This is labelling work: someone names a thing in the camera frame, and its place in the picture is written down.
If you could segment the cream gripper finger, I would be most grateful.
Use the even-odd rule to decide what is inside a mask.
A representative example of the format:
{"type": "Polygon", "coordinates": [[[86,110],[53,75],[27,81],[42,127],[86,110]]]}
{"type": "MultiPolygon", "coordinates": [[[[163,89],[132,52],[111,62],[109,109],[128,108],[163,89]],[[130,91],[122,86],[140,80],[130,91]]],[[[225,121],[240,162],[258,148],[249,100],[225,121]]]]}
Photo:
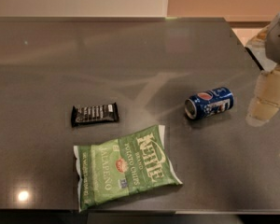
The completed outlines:
{"type": "Polygon", "coordinates": [[[246,122],[253,127],[266,124],[280,109],[280,64],[272,71],[262,71],[257,79],[246,122]]]}

